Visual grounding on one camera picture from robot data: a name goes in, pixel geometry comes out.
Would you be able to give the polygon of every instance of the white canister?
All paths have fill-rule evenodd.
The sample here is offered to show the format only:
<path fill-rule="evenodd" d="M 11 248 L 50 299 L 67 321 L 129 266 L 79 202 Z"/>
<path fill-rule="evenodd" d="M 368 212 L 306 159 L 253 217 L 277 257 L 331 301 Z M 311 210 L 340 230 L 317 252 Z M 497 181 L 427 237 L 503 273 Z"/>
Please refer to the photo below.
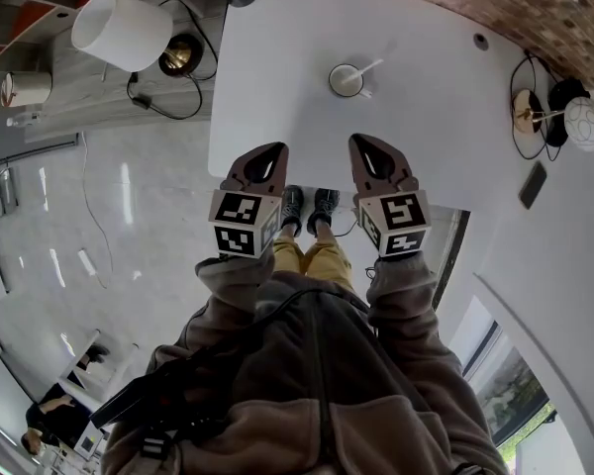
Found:
<path fill-rule="evenodd" d="M 167 48 L 171 15 L 141 0 L 90 0 L 72 26 L 72 45 L 128 72 L 148 68 Z"/>
<path fill-rule="evenodd" d="M 44 104 L 52 89 L 47 72 L 9 72 L 2 81 L 0 100 L 4 107 Z"/>

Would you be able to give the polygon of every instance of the yellow pants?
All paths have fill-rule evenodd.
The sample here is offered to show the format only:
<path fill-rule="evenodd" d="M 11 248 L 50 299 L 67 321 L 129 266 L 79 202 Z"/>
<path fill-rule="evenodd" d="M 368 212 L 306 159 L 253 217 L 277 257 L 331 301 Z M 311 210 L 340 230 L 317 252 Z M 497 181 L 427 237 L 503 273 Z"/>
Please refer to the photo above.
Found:
<path fill-rule="evenodd" d="M 275 271 L 292 271 L 311 278 L 330 280 L 354 292 L 352 266 L 336 242 L 316 242 L 304 253 L 292 237 L 278 237 L 273 244 Z"/>

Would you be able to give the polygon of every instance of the round patterned lampshade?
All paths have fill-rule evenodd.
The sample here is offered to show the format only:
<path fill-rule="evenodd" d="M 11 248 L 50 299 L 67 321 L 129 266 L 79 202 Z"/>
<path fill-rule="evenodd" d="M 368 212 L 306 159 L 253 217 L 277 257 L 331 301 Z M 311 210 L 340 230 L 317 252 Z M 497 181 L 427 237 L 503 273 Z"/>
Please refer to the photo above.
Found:
<path fill-rule="evenodd" d="M 576 97 L 567 104 L 563 117 L 565 131 L 583 151 L 594 151 L 594 101 Z"/>

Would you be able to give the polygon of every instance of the black hair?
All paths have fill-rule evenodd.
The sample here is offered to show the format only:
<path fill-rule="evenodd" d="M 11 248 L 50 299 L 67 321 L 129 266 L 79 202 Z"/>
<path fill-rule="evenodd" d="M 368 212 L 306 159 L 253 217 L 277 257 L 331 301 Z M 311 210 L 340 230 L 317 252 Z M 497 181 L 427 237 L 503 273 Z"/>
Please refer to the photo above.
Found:
<path fill-rule="evenodd" d="M 31 450 L 31 443 L 29 442 L 29 439 L 27 438 L 27 434 L 26 433 L 24 433 L 22 435 L 22 437 L 20 438 L 20 442 L 22 443 L 22 446 L 25 448 L 25 450 L 27 452 L 29 452 L 31 455 L 36 455 L 37 454 L 36 452 L 33 452 Z"/>

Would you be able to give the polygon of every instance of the gray fleece jacket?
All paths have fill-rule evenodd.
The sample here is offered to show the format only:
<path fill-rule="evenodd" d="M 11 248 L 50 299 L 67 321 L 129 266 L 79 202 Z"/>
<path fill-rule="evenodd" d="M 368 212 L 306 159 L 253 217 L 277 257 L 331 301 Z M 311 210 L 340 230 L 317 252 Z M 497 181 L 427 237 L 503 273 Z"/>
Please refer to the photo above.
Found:
<path fill-rule="evenodd" d="M 376 262 L 370 307 L 335 283 L 273 273 L 273 263 L 271 251 L 200 263 L 209 301 L 149 364 L 151 372 L 189 357 L 292 297 L 258 343 L 205 370 L 231 368 L 228 380 L 187 390 L 193 403 L 230 387 L 224 432 L 200 444 L 183 439 L 154 461 L 139 454 L 145 429 L 120 423 L 104 475 L 506 473 L 457 357 L 438 338 L 435 280 L 421 253 Z"/>

